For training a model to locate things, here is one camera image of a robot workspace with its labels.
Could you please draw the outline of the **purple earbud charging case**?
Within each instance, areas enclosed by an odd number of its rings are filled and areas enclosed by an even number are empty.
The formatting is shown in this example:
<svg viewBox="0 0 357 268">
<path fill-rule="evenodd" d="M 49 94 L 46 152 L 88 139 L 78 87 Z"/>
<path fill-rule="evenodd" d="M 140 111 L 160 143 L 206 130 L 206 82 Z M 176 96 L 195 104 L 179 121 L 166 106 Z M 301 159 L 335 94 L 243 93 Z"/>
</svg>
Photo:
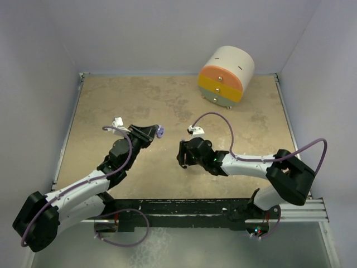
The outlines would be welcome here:
<svg viewBox="0 0 357 268">
<path fill-rule="evenodd" d="M 157 138 L 162 138 L 165 133 L 165 128 L 161 125 L 158 126 L 157 131 L 156 131 L 156 137 Z"/>
</svg>

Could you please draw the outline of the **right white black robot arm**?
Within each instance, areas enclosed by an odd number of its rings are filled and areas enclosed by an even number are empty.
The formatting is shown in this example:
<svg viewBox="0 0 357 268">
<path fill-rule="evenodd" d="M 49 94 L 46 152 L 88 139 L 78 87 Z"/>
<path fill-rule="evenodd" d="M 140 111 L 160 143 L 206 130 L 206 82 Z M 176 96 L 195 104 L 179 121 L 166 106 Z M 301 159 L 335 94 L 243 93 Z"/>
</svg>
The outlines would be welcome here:
<svg viewBox="0 0 357 268">
<path fill-rule="evenodd" d="M 180 141 L 176 159 L 182 168 L 199 165 L 214 176 L 244 175 L 268 180 L 271 185 L 256 190 L 248 204 L 253 218 L 262 218 L 269 209 L 282 203 L 305 205 L 316 176 L 287 150 L 261 157 L 233 156 L 229 151 L 213 150 L 211 142 L 201 137 Z"/>
</svg>

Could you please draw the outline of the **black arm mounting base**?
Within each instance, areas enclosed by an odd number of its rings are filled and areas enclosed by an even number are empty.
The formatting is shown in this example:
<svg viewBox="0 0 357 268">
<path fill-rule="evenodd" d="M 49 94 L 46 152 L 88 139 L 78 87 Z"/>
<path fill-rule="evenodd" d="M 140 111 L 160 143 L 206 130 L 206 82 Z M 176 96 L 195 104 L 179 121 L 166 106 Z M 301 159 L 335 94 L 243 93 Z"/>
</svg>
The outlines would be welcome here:
<svg viewBox="0 0 357 268">
<path fill-rule="evenodd" d="M 137 227 L 226 228 L 231 231 L 269 231 L 269 224 L 281 216 L 281 207 L 263 211 L 252 198 L 221 199 L 115 199 L 99 195 L 104 203 L 97 219 L 116 220 L 119 232 Z"/>
</svg>

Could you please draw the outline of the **round cream drawer cabinet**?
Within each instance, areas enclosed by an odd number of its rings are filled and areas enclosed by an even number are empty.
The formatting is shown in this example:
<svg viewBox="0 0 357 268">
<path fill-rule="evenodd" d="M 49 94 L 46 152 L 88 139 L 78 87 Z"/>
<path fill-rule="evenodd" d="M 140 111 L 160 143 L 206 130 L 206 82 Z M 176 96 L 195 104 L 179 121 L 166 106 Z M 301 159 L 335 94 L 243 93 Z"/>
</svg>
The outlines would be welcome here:
<svg viewBox="0 0 357 268">
<path fill-rule="evenodd" d="M 201 68 L 197 85 L 211 103 L 232 109 L 247 89 L 255 72 L 253 58 L 234 46 L 221 46 Z"/>
</svg>

